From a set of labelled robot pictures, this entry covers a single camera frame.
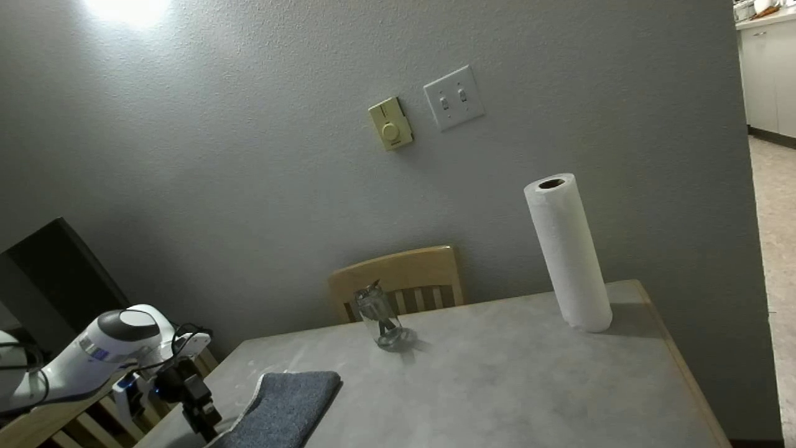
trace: chair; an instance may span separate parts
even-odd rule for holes
[[[465,304],[454,247],[398,251],[332,274],[329,290],[344,322],[359,322],[354,295],[374,282],[398,313]]]

